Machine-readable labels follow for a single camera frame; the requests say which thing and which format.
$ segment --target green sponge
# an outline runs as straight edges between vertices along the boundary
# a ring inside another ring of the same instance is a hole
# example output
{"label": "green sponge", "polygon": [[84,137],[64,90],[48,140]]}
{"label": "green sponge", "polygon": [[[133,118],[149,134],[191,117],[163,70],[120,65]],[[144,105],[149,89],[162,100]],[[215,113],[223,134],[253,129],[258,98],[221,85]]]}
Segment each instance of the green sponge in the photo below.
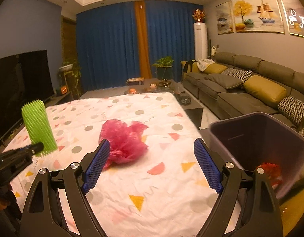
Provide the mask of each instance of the green sponge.
{"label": "green sponge", "polygon": [[36,100],[25,104],[21,108],[21,114],[29,133],[31,143],[43,143],[43,150],[36,154],[36,156],[47,155],[52,151],[55,151],[58,146],[52,134],[43,101]]}

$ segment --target television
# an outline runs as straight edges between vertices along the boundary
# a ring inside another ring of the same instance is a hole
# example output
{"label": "television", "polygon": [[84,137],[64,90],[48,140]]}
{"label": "television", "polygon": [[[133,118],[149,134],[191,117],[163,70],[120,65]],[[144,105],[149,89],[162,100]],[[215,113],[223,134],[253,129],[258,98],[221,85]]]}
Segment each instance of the television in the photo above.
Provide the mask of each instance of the television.
{"label": "television", "polygon": [[53,95],[47,51],[0,59],[0,140],[21,121],[21,107]]}

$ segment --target metal screw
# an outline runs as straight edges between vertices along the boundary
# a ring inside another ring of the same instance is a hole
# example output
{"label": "metal screw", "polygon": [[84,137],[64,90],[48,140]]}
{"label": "metal screw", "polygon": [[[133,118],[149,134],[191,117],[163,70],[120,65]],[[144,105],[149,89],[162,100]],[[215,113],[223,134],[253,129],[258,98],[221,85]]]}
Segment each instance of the metal screw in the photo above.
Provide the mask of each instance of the metal screw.
{"label": "metal screw", "polygon": [[262,168],[259,167],[257,169],[257,172],[262,175],[262,174],[264,174],[265,171],[264,171],[264,169],[262,169]]}
{"label": "metal screw", "polygon": [[231,162],[227,162],[226,167],[231,169],[231,168],[234,168],[234,165]]}
{"label": "metal screw", "polygon": [[47,169],[46,169],[46,168],[42,168],[42,169],[39,170],[39,174],[40,174],[40,175],[43,175],[43,174],[45,174],[46,172],[47,172]]}
{"label": "metal screw", "polygon": [[71,164],[71,169],[77,169],[79,167],[80,164],[78,164],[77,162],[74,162]]}

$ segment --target orange curtain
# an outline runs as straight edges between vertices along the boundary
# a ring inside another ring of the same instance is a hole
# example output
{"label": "orange curtain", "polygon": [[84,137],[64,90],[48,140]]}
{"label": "orange curtain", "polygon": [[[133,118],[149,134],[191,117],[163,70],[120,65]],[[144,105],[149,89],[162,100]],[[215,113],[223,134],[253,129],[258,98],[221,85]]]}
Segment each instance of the orange curtain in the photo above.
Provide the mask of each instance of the orange curtain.
{"label": "orange curtain", "polygon": [[138,50],[141,77],[146,79],[152,78],[151,67],[149,62],[148,49],[148,30],[145,16],[145,2],[135,1],[134,9],[137,22]]}

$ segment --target pillow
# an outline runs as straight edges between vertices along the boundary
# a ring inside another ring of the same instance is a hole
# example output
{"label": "pillow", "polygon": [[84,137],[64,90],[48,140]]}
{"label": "pillow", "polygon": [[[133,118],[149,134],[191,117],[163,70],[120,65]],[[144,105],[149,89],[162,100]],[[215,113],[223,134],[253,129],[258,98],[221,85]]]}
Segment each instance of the pillow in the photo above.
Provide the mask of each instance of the pillow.
{"label": "pillow", "polygon": [[304,118],[304,103],[290,95],[278,104],[278,111],[298,127]]}
{"label": "pillow", "polygon": [[287,96],[285,87],[257,75],[251,76],[243,86],[246,92],[273,109],[277,109],[278,103]]}
{"label": "pillow", "polygon": [[[186,62],[187,62],[187,61],[181,61],[181,64],[182,64],[182,68],[183,68],[183,69],[184,69],[184,67],[185,67]],[[187,73],[188,73],[188,72],[200,73],[200,71],[199,71],[199,69],[198,69],[198,66],[197,66],[197,62],[194,62],[194,63],[193,63],[192,70],[191,70],[191,66],[188,65]],[[185,79],[187,73],[183,72],[183,78],[184,78],[184,79]]]}
{"label": "pillow", "polygon": [[205,69],[205,73],[206,74],[219,74],[221,72],[223,72],[224,70],[226,70],[228,67],[225,65],[221,65],[218,63],[214,63],[214,64],[210,64],[206,69]]}
{"label": "pillow", "polygon": [[222,74],[239,78],[242,80],[242,83],[244,84],[245,81],[252,76],[252,71],[227,68],[224,72],[222,72]]}
{"label": "pillow", "polygon": [[236,77],[232,77],[229,75],[222,74],[210,74],[205,75],[205,79],[216,82],[227,90],[234,89],[240,85],[242,85],[242,80]]}

